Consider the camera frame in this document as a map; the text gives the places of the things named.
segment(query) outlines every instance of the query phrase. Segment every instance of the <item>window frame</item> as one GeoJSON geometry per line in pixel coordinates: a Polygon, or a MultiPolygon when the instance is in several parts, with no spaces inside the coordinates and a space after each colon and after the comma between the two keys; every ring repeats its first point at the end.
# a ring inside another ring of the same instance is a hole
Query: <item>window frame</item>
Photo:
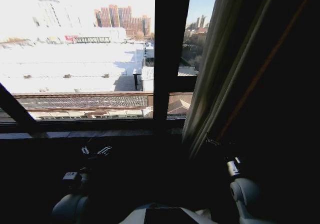
{"type": "Polygon", "coordinates": [[[173,92],[193,92],[197,76],[178,77],[179,63],[183,46],[185,24],[187,20],[189,0],[155,0],[155,37],[154,42],[154,89],[153,118],[127,119],[90,119],[37,122],[22,105],[0,83],[0,107],[16,122],[0,123],[0,133],[5,132],[49,132],[75,130],[108,130],[108,129],[150,129],[183,127],[184,119],[168,119],[167,111],[169,95],[173,92]],[[166,12],[175,6],[180,12],[166,12]],[[168,42],[168,29],[163,26],[163,20],[174,20],[175,33],[168,42]]]}

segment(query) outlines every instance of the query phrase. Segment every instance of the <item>building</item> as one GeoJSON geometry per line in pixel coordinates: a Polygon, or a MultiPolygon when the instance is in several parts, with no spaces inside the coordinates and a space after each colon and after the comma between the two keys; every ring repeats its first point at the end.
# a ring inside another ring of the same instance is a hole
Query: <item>building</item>
{"type": "Polygon", "coordinates": [[[169,97],[168,118],[186,117],[192,100],[192,93],[172,94],[169,97]]]}
{"type": "Polygon", "coordinates": [[[97,23],[100,19],[101,27],[123,27],[127,36],[136,36],[139,31],[145,36],[150,35],[151,18],[146,15],[132,17],[131,9],[131,6],[118,7],[113,4],[109,7],[102,7],[101,13],[95,11],[97,23]]]}
{"type": "MultiPolygon", "coordinates": [[[[142,66],[141,80],[143,91],[154,89],[154,66],[142,66]]],[[[197,76],[198,72],[193,66],[179,66],[178,76],[197,76]]]]}
{"type": "Polygon", "coordinates": [[[200,27],[200,17],[198,17],[197,19],[196,19],[196,26],[194,27],[194,28],[199,28],[200,27]]]}
{"type": "Polygon", "coordinates": [[[102,24],[101,24],[101,11],[98,10],[98,9],[95,9],[94,10],[94,17],[95,17],[95,27],[102,27],[102,24]]]}
{"type": "Polygon", "coordinates": [[[142,32],[145,36],[150,35],[151,18],[146,15],[142,16],[142,32]]]}
{"type": "Polygon", "coordinates": [[[39,19],[33,19],[37,27],[82,27],[78,13],[71,5],[63,5],[58,0],[38,0],[38,6],[39,19]]]}
{"type": "Polygon", "coordinates": [[[61,27],[60,1],[58,0],[38,0],[40,8],[39,26],[61,27]]]}
{"type": "Polygon", "coordinates": [[[198,28],[198,33],[207,33],[208,28],[198,28]]]}
{"type": "Polygon", "coordinates": [[[154,49],[155,45],[154,43],[146,43],[144,45],[144,55],[146,58],[155,58],[155,49],[154,49]]]}
{"type": "Polygon", "coordinates": [[[124,21],[124,28],[126,31],[127,36],[136,36],[137,33],[140,31],[143,31],[143,19],[142,18],[136,18],[133,17],[129,20],[124,21]]]}
{"type": "Polygon", "coordinates": [[[201,16],[201,20],[200,20],[200,25],[199,25],[198,28],[203,28],[203,27],[204,27],[205,19],[206,19],[205,16],[202,15],[202,16],[201,16]]]}
{"type": "Polygon", "coordinates": [[[110,11],[108,7],[102,7],[100,13],[101,26],[102,27],[112,27],[110,11]]]}
{"type": "Polygon", "coordinates": [[[132,17],[131,6],[118,8],[120,27],[124,28],[124,21],[130,20],[132,17]]]}
{"type": "Polygon", "coordinates": [[[112,27],[120,27],[120,18],[118,6],[111,4],[109,5],[110,19],[112,27]]]}
{"type": "Polygon", "coordinates": [[[72,31],[67,36],[73,43],[122,43],[127,38],[125,32],[124,28],[91,28],[72,31]]]}
{"type": "MultiPolygon", "coordinates": [[[[148,118],[153,110],[153,92],[54,94],[49,103],[44,93],[19,94],[15,98],[34,119],[47,121],[148,118]]],[[[0,111],[0,121],[9,118],[0,111]]]]}
{"type": "Polygon", "coordinates": [[[196,28],[197,28],[196,24],[197,24],[196,22],[191,23],[191,24],[189,25],[188,29],[189,29],[189,30],[196,29],[196,28]]]}

